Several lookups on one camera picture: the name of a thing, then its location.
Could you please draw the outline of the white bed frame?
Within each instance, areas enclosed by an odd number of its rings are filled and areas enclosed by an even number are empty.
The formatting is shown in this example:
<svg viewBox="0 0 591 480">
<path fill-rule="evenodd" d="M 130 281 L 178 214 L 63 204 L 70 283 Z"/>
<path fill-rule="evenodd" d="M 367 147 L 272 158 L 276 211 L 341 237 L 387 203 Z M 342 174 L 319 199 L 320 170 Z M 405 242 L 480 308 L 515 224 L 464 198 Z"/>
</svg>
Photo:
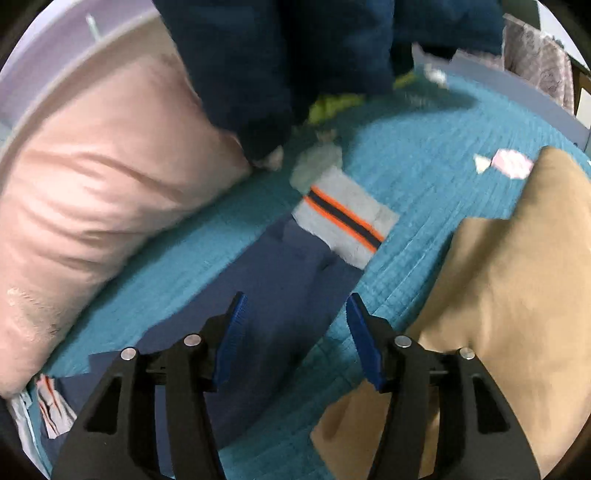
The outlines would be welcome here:
<svg viewBox="0 0 591 480">
<path fill-rule="evenodd" d="M 52 1 L 1 67 L 1 140 L 62 70 L 124 24 L 156 11 L 150 1 Z"/>
</svg>

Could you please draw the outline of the navy grey polo shirt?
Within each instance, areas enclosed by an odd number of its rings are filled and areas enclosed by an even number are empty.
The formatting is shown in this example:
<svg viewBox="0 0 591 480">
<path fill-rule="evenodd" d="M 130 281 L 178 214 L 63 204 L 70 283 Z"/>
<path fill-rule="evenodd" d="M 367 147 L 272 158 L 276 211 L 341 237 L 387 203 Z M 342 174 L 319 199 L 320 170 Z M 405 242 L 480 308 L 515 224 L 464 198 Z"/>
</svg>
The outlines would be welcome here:
<svg viewBox="0 0 591 480">
<path fill-rule="evenodd" d="M 269 408 L 376 257 L 379 240 L 318 215 L 287 175 L 246 181 L 148 242 L 109 282 L 44 366 L 79 409 L 114 356 L 168 348 L 246 297 L 228 381 L 208 395 L 226 447 Z"/>
</svg>

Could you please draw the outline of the dark navy fleece garment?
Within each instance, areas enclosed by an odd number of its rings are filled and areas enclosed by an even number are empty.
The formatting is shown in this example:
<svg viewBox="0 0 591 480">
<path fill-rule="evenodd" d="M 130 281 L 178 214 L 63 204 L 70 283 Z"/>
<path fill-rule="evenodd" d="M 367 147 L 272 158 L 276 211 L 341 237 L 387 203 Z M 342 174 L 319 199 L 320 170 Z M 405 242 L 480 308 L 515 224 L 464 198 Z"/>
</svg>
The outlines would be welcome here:
<svg viewBox="0 0 591 480">
<path fill-rule="evenodd" d="M 384 95 L 412 48 L 497 55 L 497 1 L 159 1 L 155 5 L 211 123 L 259 162 L 318 99 Z"/>
</svg>

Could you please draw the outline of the tan folded garment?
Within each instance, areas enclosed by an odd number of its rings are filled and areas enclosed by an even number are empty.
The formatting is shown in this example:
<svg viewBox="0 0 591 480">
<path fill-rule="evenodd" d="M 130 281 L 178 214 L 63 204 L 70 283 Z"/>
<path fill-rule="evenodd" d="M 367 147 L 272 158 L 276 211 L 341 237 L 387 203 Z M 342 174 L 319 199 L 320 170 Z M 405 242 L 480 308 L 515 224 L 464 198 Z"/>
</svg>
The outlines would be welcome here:
<svg viewBox="0 0 591 480">
<path fill-rule="evenodd" d="M 418 319 L 398 332 L 439 353 L 471 348 L 524 430 L 538 479 L 588 478 L 590 181 L 579 164 L 545 147 L 510 218 L 463 220 Z M 365 378 L 325 410 L 311 441 L 335 478 L 371 479 L 390 400 Z M 433 479 L 438 428 L 428 425 L 417 479 Z"/>
</svg>

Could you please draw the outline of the pink pillow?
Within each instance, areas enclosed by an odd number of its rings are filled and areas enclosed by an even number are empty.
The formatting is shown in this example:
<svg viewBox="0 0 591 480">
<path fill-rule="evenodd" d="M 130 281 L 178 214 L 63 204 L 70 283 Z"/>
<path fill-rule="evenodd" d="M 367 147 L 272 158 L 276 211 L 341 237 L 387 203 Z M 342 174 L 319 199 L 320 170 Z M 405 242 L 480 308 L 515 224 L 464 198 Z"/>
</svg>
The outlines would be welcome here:
<svg viewBox="0 0 591 480">
<path fill-rule="evenodd" d="M 20 393 L 141 245 L 249 176 L 151 16 L 66 69 L 1 153 L 1 394 Z"/>
</svg>

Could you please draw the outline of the teal quilted bedspread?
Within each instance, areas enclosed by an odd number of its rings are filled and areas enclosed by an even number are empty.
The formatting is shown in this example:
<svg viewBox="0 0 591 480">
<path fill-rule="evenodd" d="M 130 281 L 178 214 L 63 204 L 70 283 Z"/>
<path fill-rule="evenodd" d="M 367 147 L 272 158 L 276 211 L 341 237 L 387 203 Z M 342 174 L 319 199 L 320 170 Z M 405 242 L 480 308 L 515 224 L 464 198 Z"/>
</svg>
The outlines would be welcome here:
<svg viewBox="0 0 591 480">
<path fill-rule="evenodd" d="M 417 318 L 457 225 L 467 217 L 508 217 L 521 195 L 521 181 L 492 169 L 478 173 L 476 155 L 512 149 L 535 158 L 553 146 L 583 168 L 590 165 L 584 152 L 540 117 L 458 76 L 446 88 L 417 79 L 342 112 L 332 127 L 346 174 L 398 215 L 356 289 L 370 309 L 399 327 Z M 289 169 L 253 176 L 150 241 L 76 322 L 44 372 L 54 378 L 80 374 L 88 370 L 90 355 L 137 341 L 290 213 L 298 198 Z M 361 378 L 346 320 L 337 317 L 280 397 L 221 451 L 228 477 L 328 478 L 311 429 L 325 407 Z"/>
</svg>

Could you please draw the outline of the yellow green cloth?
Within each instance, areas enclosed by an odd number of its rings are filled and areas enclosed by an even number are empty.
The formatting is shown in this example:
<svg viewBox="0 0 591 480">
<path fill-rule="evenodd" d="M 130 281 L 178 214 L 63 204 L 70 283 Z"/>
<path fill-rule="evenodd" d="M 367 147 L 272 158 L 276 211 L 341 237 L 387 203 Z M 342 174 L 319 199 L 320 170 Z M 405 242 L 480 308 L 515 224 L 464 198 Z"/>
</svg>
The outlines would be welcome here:
<svg viewBox="0 0 591 480">
<path fill-rule="evenodd" d="M 311 105 L 308 110 L 308 118 L 305 120 L 305 125 L 318 126 L 322 123 L 334 119 L 346 110 L 360 107 L 368 100 L 383 99 L 391 96 L 394 91 L 400 90 L 418 78 L 418 74 L 411 70 L 394 80 L 391 90 L 384 94 L 365 95 L 365 94 L 342 94 L 342 95 L 328 95 L 319 98 Z"/>
</svg>

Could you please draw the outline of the grey patterned hanging cloth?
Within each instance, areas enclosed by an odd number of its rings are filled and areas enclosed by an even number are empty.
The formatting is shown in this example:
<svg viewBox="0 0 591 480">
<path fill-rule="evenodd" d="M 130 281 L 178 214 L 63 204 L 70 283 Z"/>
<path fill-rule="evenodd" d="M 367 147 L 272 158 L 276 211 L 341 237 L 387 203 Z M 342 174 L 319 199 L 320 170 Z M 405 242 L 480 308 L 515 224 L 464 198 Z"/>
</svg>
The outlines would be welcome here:
<svg viewBox="0 0 591 480">
<path fill-rule="evenodd" d="M 521 77 L 573 115 L 575 95 L 570 56 L 540 30 L 510 14 L 504 19 L 505 70 Z"/>
</svg>

